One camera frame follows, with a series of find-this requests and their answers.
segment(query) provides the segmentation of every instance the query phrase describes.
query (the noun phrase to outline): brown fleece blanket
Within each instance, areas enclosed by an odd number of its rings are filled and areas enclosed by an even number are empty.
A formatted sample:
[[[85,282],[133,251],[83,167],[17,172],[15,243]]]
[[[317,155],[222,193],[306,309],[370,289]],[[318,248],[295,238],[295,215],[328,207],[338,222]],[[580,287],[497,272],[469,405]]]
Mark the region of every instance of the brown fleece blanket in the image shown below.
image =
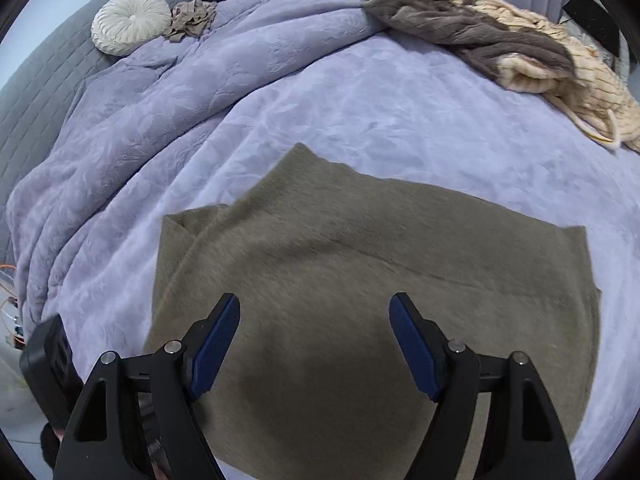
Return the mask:
[[[522,56],[556,77],[574,78],[568,50],[533,28],[509,30],[469,6],[475,0],[362,0],[362,7],[391,28],[446,46],[489,79],[501,82],[505,56]]]
[[[401,480],[434,404],[389,325],[398,291],[477,352],[527,352],[575,434],[598,349],[584,228],[359,174],[301,144],[232,206],[164,218],[146,349],[236,293],[238,332],[196,410],[216,457],[260,480]],[[482,397],[460,478],[478,459]]]

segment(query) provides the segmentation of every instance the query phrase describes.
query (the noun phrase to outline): metal bolt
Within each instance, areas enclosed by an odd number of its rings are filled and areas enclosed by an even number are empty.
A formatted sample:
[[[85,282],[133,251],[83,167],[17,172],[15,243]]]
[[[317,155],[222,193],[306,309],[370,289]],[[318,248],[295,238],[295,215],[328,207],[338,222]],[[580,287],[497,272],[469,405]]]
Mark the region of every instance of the metal bolt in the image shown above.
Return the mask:
[[[514,352],[511,354],[513,360],[516,361],[519,365],[525,365],[529,362],[529,356],[524,352]]]
[[[175,339],[173,341],[169,341],[164,345],[164,351],[168,354],[175,354],[176,352],[180,351],[180,348],[182,348],[182,343]]]
[[[100,356],[100,362],[103,365],[108,365],[116,360],[116,352],[108,351]]]
[[[447,346],[449,346],[449,350],[451,350],[452,352],[455,352],[456,354],[459,354],[460,352],[464,352],[466,349],[465,342],[460,341],[460,339],[450,339],[449,342],[447,343]]]

